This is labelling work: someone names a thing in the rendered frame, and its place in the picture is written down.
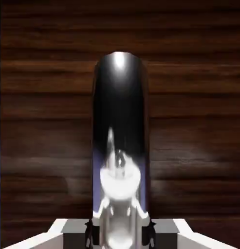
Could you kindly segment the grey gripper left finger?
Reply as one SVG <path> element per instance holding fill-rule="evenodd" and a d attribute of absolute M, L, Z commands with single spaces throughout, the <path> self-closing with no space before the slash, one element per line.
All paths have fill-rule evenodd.
<path fill-rule="evenodd" d="M 92 241 L 88 219 L 56 219 L 43 232 L 3 249 L 100 249 Z"/>

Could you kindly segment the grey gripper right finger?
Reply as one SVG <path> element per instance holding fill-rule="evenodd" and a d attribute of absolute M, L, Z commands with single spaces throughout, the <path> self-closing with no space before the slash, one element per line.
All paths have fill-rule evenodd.
<path fill-rule="evenodd" d="M 184 219 L 152 219 L 143 227 L 141 249 L 237 249 L 194 232 Z"/>

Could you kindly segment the shiny dark curved metal handle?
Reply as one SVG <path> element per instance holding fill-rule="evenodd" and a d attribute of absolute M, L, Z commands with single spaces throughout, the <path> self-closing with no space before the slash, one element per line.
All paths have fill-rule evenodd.
<path fill-rule="evenodd" d="M 148 87 L 137 56 L 112 52 L 92 91 L 92 245 L 148 249 Z"/>

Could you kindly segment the dark wood cabinet door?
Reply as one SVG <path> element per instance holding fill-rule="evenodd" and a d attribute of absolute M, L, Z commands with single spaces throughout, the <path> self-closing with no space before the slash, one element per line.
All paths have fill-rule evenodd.
<path fill-rule="evenodd" d="M 0 244 L 92 212 L 92 79 L 148 70 L 154 218 L 240 249 L 240 0 L 1 0 Z"/>

